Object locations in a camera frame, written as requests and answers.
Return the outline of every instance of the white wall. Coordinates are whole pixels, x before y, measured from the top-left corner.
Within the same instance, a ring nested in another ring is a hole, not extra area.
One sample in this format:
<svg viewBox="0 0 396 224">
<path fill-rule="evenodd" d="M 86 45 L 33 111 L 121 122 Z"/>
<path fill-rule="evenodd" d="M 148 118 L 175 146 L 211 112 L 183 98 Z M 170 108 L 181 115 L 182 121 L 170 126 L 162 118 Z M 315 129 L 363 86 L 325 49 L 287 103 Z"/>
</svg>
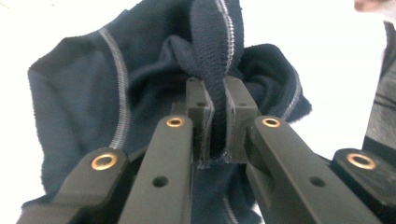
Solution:
<svg viewBox="0 0 396 224">
<path fill-rule="evenodd" d="M 63 37 L 96 30 L 136 2 L 0 0 L 2 223 L 15 223 L 20 205 L 43 194 L 28 67 Z M 385 47 L 382 21 L 355 13 L 352 0 L 241 5 L 246 46 L 276 44 L 301 75 L 314 110 L 293 128 L 329 159 L 336 149 L 360 148 Z"/>
</svg>

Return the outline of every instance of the black metal arm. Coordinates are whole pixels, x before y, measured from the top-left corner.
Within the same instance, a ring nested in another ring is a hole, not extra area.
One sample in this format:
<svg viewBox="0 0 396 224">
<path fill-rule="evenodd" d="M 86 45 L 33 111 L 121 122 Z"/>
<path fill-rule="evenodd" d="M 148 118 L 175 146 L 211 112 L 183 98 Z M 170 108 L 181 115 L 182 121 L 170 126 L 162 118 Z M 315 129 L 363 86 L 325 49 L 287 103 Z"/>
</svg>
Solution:
<svg viewBox="0 0 396 224">
<path fill-rule="evenodd" d="M 327 161 L 286 121 L 260 116 L 242 81 L 225 83 L 225 160 L 247 163 L 266 223 L 395 223 L 394 167 L 356 149 Z M 186 104 L 160 120 L 148 148 L 88 154 L 52 202 L 25 208 L 18 223 L 190 223 L 191 166 L 208 163 L 213 110 L 205 87 L 189 79 Z"/>
</svg>

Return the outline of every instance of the white stitching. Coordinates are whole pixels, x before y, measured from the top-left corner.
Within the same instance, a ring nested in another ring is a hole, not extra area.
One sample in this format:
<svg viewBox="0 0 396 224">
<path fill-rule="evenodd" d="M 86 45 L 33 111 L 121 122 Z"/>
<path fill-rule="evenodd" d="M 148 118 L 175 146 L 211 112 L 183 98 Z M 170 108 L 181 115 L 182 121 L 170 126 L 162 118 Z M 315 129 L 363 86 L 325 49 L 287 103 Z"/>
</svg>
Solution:
<svg viewBox="0 0 396 224">
<path fill-rule="evenodd" d="M 227 56 L 227 67 L 224 75 L 227 75 L 233 62 L 233 56 L 235 54 L 235 36 L 233 33 L 233 19 L 229 15 L 227 5 L 224 0 L 216 0 L 216 5 L 219 12 L 221 13 L 226 29 L 227 29 L 227 44 L 228 44 L 228 56 Z"/>
<path fill-rule="evenodd" d="M 231 208 L 230 201 L 228 200 L 227 195 L 223 195 L 222 199 L 223 199 L 225 209 L 227 211 L 227 214 L 228 214 L 231 222 L 233 224 L 238 224 L 238 219 L 236 219 L 236 216 L 233 213 L 233 209 Z"/>
<path fill-rule="evenodd" d="M 124 144 L 126 135 L 128 133 L 129 123 L 130 123 L 130 110 L 126 95 L 128 72 L 126 69 L 125 61 L 122 58 L 120 48 L 118 47 L 117 42 L 114 40 L 113 36 L 111 36 L 111 33 L 105 27 L 100 29 L 99 33 L 101 34 L 103 39 L 107 42 L 111 54 L 113 55 L 114 63 L 117 69 L 117 78 L 119 82 L 119 97 L 120 97 L 119 123 L 117 125 L 116 133 L 114 134 L 113 140 L 110 143 L 110 147 L 122 148 L 122 145 Z"/>
<path fill-rule="evenodd" d="M 291 99 L 291 102 L 290 102 L 288 108 L 286 109 L 285 113 L 283 113 L 283 116 L 281 117 L 282 119 L 287 119 L 290 116 L 291 111 L 297 105 L 297 102 L 300 99 L 300 95 L 302 92 L 300 79 L 298 78 L 298 73 L 294 68 L 293 68 L 293 74 L 294 74 L 294 78 L 296 79 L 296 90 L 294 92 L 293 98 Z"/>
</svg>

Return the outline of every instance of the dark blue fabric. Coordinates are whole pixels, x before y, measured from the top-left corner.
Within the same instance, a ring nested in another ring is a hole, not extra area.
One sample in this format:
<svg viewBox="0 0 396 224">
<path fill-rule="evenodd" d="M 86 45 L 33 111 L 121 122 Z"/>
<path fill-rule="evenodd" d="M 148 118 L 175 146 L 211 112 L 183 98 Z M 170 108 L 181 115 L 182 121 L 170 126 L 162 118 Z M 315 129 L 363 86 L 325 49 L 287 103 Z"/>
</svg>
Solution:
<svg viewBox="0 0 396 224">
<path fill-rule="evenodd" d="M 264 115 L 282 117 L 289 111 L 285 119 L 295 121 L 309 113 L 298 75 L 280 49 L 244 49 L 240 6 L 234 0 L 223 1 L 233 20 L 230 42 L 220 2 L 145 0 L 106 26 L 128 71 L 131 127 L 125 152 L 145 147 L 172 103 L 185 101 L 189 77 L 204 81 L 216 108 L 214 159 L 225 139 L 224 76 L 241 78 Z M 32 65 L 29 81 L 47 195 L 29 204 L 50 201 L 84 155 L 109 146 L 120 113 L 117 75 L 109 46 L 97 31 L 64 39 Z M 260 221 L 251 210 L 254 197 L 244 165 L 216 163 L 198 169 L 194 164 L 194 169 L 192 223 L 233 223 L 230 209 L 238 223 Z"/>
</svg>

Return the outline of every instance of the screw hole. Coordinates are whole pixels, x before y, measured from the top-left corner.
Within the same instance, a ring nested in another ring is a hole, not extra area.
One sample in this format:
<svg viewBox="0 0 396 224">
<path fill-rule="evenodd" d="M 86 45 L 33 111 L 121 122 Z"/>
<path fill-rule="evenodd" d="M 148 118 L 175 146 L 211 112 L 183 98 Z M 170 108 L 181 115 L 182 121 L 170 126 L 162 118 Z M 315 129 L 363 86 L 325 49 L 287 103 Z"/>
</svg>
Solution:
<svg viewBox="0 0 396 224">
<path fill-rule="evenodd" d="M 263 119 L 262 123 L 270 128 L 277 128 L 280 126 L 280 122 L 277 119 Z"/>
<path fill-rule="evenodd" d="M 375 162 L 370 157 L 361 155 L 359 153 L 349 153 L 346 156 L 346 159 L 361 169 L 374 170 L 376 167 Z"/>
<path fill-rule="evenodd" d="M 320 177 L 317 176 L 312 176 L 311 178 L 309 178 L 309 180 L 311 181 L 311 184 L 323 188 L 326 186 L 326 182 L 324 182 L 324 180 L 322 180 Z"/>
<path fill-rule="evenodd" d="M 157 176 L 152 181 L 152 185 L 156 188 L 162 188 L 168 184 L 168 178 L 166 176 Z"/>
<path fill-rule="evenodd" d="M 181 125 L 183 125 L 183 119 L 179 119 L 179 118 L 169 119 L 168 121 L 166 121 L 166 124 L 169 127 L 178 128 Z"/>
<path fill-rule="evenodd" d="M 117 162 L 117 156 L 112 153 L 105 153 L 97 156 L 91 163 L 94 170 L 101 171 L 112 167 Z"/>
</svg>

